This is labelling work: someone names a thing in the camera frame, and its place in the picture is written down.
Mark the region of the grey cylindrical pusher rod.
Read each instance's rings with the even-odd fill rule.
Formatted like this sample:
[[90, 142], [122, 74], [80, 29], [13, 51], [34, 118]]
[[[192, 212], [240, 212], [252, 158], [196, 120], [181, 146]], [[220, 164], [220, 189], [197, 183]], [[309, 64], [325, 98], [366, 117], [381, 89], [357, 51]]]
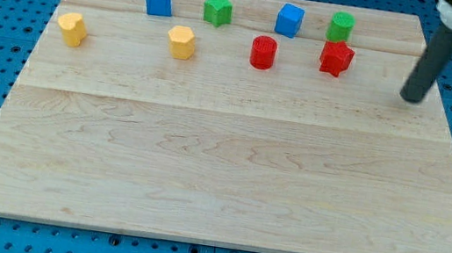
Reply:
[[426, 49], [406, 78], [400, 96], [407, 103], [419, 104], [452, 57], [452, 30], [440, 24]]

